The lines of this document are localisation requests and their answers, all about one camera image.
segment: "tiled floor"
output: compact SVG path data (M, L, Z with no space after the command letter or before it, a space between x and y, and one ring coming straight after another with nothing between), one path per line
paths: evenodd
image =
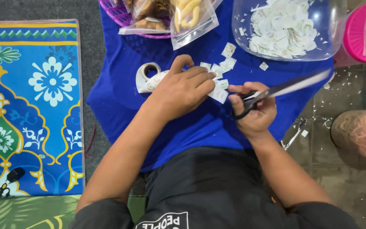
M306 120L306 137L297 136L287 152L316 179L337 205L366 228L366 158L334 145L330 137L333 120L349 110L366 109L366 65L338 68L328 90L322 88L309 101L296 128L283 140L287 144Z

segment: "gray carpet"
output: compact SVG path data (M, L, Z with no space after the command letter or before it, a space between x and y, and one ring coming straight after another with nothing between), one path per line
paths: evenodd
M97 123L85 99L98 79L104 60L105 47L97 0L0 0L0 20L78 19L81 31L81 61L83 70L84 141L88 145L93 126ZM92 160L86 159L86 177L92 172L110 147L101 127L97 125Z

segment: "hand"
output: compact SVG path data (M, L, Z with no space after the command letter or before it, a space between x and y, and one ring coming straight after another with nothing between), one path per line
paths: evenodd
M184 65L190 69L182 72ZM194 67L191 56L177 56L169 73L142 106L155 109L163 121L169 122L196 109L214 90L214 77L216 74L208 73L206 68Z
M229 85L230 92L237 94L247 94L250 91L265 91L269 89L262 83L246 82L243 86ZM230 95L228 99L231 101L236 115L244 111L244 103L238 95ZM252 110L242 119L237 120L238 129L249 140L263 136L268 132L269 125L273 122L276 116L275 98L263 99L257 104L257 110Z

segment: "scissors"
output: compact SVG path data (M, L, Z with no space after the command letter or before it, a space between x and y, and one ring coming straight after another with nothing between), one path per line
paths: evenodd
M244 102L245 109L240 115L235 115L235 112L232 111L231 116L236 120L242 119L250 111L256 110L258 102L262 101L263 99L284 95L316 84L326 79L330 74L330 71L331 69L321 70L319 72L310 73L306 76L302 76L294 80L289 80L283 84L273 86L266 91L250 91L246 95L240 95L242 101Z

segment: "blue patterned mat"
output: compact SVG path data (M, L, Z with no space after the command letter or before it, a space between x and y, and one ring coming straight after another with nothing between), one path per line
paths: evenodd
M79 40L76 20L0 22L0 197L82 193Z

